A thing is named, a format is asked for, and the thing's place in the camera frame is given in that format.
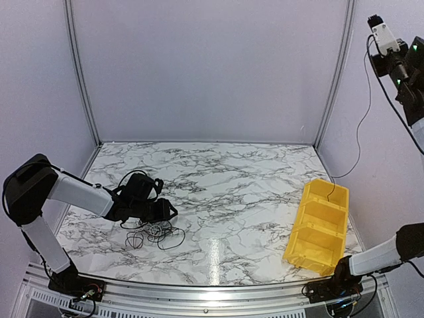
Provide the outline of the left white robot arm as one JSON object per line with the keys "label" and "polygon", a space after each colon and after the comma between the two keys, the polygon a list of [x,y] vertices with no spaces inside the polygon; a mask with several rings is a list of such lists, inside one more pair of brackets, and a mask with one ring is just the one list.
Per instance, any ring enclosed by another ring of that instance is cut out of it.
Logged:
{"label": "left white robot arm", "polygon": [[170,221],[178,210],[161,196],[163,180],[142,170],[127,173],[117,187],[83,180],[36,154],[3,182],[3,210],[23,233],[28,245],[55,274],[59,286],[70,295],[83,290],[83,279],[72,270],[72,260],[44,219],[45,207],[77,207],[100,219],[125,223]]}

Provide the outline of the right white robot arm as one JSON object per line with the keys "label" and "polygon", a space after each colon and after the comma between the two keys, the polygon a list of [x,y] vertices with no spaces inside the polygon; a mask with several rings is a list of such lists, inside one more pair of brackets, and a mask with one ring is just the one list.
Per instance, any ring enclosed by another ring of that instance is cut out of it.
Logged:
{"label": "right white robot arm", "polygon": [[[370,54],[366,43],[366,57],[374,75],[379,80],[389,76],[397,90],[396,101],[403,106],[405,118],[399,116],[403,127],[420,154],[423,154],[423,39],[415,37],[411,46],[397,39],[393,48],[383,54]],[[402,226],[387,241],[354,256],[339,260],[332,278],[328,279],[328,291],[335,297],[343,296],[363,276],[374,272],[384,273],[423,256],[423,223]]]}

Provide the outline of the yellow plastic bin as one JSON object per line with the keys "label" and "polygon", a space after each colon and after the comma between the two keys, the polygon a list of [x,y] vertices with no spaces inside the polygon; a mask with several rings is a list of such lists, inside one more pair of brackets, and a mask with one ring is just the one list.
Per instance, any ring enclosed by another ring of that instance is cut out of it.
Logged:
{"label": "yellow plastic bin", "polygon": [[333,274],[344,257],[349,190],[314,179],[307,183],[283,259],[320,276]]}

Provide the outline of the right aluminium frame post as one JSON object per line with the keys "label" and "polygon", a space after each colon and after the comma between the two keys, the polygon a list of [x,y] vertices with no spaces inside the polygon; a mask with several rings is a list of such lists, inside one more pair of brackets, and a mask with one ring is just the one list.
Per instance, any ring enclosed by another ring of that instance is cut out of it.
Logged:
{"label": "right aluminium frame post", "polygon": [[315,136],[315,141],[313,143],[313,147],[316,152],[319,151],[319,148],[325,137],[325,132],[327,130],[327,127],[331,118],[331,113],[333,111],[333,107],[337,99],[337,93],[341,84],[343,70],[345,68],[345,64],[346,64],[346,60],[348,56],[348,50],[349,50],[352,30],[354,26],[354,15],[356,11],[356,4],[357,4],[357,1],[355,0],[348,0],[346,2],[346,12],[344,16],[343,31],[342,31],[341,43],[339,46],[339,51],[337,56],[337,63],[335,66],[333,78],[331,80],[330,90],[326,99],[326,104],[324,107],[323,115],[321,117],[321,122],[319,124],[319,128]]}

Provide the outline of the aluminium frame post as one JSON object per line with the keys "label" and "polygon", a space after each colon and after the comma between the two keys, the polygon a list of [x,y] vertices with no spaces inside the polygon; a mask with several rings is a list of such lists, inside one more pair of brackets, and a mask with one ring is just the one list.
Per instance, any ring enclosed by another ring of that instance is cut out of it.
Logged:
{"label": "aluminium frame post", "polygon": [[72,1],[70,0],[64,0],[63,3],[64,3],[65,22],[66,22],[68,38],[70,42],[70,53],[72,57],[72,63],[74,66],[74,72],[76,75],[77,87],[81,97],[83,112],[85,114],[85,118],[87,121],[90,135],[93,139],[93,142],[97,148],[100,148],[102,146],[102,141],[99,136],[93,109],[91,106],[89,92],[85,82],[83,65],[82,65],[81,56],[80,56],[80,48],[79,48],[78,37],[76,32],[74,6]]}
{"label": "aluminium frame post", "polygon": [[326,99],[326,104],[324,107],[323,115],[321,117],[321,122],[319,124],[319,128],[315,136],[315,141],[313,143],[313,147],[316,152],[319,151],[319,148],[325,137],[325,132],[327,130],[327,127],[331,118],[331,113],[333,111],[333,107],[337,99],[337,93],[341,84],[343,70],[345,68],[345,64],[346,64],[346,60],[348,56],[348,50],[349,50],[352,30],[354,26],[354,15],[356,11],[356,4],[357,4],[357,1],[355,0],[348,0],[346,2],[346,12],[344,16],[343,31],[342,31],[341,43],[339,46],[339,51],[337,56],[337,63],[335,66],[333,78],[331,80],[330,90]]}

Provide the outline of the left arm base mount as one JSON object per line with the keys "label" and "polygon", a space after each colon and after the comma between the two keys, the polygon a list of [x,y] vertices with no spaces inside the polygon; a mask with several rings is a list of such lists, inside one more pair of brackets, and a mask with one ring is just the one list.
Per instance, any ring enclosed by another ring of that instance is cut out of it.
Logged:
{"label": "left arm base mount", "polygon": [[101,301],[105,290],[105,282],[81,276],[76,266],[71,263],[59,273],[51,272],[48,288],[78,299],[83,299],[83,296],[86,295],[88,299]]}

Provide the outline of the aluminium front rail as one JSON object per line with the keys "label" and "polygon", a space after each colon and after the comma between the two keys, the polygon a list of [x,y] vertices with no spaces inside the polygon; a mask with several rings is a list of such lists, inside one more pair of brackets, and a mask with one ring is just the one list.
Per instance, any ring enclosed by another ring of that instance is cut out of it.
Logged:
{"label": "aluminium front rail", "polygon": [[178,286],[103,277],[101,301],[72,305],[71,297],[48,289],[42,265],[28,265],[12,317],[331,317],[343,303],[355,317],[398,317],[384,275],[364,278],[360,294],[311,303],[306,282],[256,286]]}

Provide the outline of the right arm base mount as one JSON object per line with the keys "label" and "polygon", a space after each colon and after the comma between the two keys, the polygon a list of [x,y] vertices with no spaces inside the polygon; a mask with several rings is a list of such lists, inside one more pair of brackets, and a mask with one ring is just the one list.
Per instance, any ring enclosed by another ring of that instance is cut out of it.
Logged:
{"label": "right arm base mount", "polygon": [[331,301],[363,290],[362,276],[354,276],[348,268],[335,269],[330,278],[308,282],[302,289],[302,294],[310,303]]}

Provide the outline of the left aluminium frame post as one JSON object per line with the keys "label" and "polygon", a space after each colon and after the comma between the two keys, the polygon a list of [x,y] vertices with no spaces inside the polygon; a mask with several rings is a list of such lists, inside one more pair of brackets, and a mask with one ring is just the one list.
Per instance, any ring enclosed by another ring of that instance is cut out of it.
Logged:
{"label": "left aluminium frame post", "polygon": [[72,57],[72,63],[74,66],[74,72],[76,75],[77,87],[81,97],[83,112],[85,114],[85,118],[87,121],[90,135],[93,139],[93,142],[97,148],[100,148],[102,146],[102,141],[99,136],[93,109],[91,106],[89,92],[85,82],[83,65],[82,65],[81,56],[80,56],[80,48],[79,48],[78,37],[76,32],[74,6],[72,1],[70,0],[64,0],[63,3],[64,3],[65,22],[66,22],[68,38],[70,42],[70,53]]}

